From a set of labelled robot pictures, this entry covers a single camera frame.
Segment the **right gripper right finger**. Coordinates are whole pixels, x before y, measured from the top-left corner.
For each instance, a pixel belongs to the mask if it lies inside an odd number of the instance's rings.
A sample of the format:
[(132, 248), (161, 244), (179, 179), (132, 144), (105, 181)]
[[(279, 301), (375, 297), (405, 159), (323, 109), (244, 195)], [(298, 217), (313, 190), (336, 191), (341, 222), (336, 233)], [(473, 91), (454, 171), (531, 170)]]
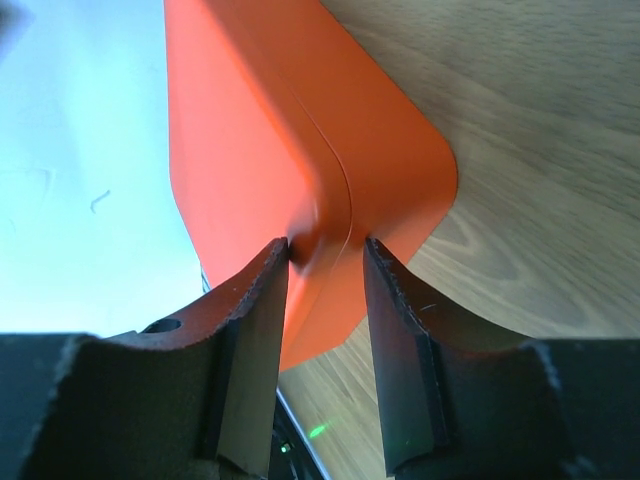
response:
[(385, 469), (396, 479), (635, 479), (639, 343), (535, 339), (363, 250)]

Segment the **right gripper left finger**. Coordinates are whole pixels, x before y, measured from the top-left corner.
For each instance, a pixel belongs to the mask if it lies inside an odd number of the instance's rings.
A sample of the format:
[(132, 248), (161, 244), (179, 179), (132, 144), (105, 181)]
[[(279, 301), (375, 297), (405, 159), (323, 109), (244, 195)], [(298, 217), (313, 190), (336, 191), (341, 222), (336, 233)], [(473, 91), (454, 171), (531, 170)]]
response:
[(5, 479), (264, 479), (288, 244), (142, 331), (1, 338)]

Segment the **orange compartment chocolate box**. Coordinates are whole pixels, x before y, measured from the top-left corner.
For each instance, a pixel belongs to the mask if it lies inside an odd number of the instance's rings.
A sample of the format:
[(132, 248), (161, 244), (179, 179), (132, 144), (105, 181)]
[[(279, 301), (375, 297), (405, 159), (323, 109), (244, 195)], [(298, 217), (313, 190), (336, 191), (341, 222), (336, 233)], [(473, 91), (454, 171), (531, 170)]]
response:
[(330, 207), (289, 224), (291, 276), (282, 362), (343, 343), (365, 314), (368, 236), (410, 259), (453, 204), (454, 155), (444, 137), (318, 1), (235, 1), (240, 24), (321, 138), (312, 164)]

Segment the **orange box lid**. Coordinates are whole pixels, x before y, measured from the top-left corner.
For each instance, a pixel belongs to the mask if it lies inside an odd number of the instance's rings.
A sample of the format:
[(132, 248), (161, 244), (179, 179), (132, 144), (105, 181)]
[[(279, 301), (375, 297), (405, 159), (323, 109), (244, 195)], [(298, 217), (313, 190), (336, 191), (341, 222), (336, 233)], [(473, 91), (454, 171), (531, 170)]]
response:
[(271, 240), (288, 241), (289, 369), (321, 347), (301, 337), (349, 234), (343, 171), (229, 2), (168, 1), (164, 11), (176, 204), (211, 286)]

